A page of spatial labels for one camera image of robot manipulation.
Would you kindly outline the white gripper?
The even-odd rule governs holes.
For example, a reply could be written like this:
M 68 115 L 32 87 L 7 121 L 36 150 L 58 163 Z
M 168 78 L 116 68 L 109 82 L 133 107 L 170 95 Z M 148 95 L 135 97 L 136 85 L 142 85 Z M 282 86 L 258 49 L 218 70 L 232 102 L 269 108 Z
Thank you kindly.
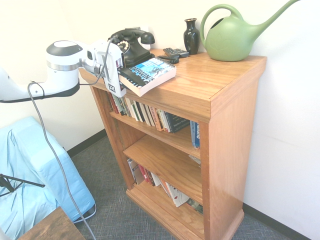
M 120 83 L 118 74 L 125 67 L 122 54 L 123 52 L 114 43 L 105 40 L 98 40 L 95 43 L 96 62 L 103 66 L 105 86 L 117 97 L 123 97 L 127 93 L 127 88 Z

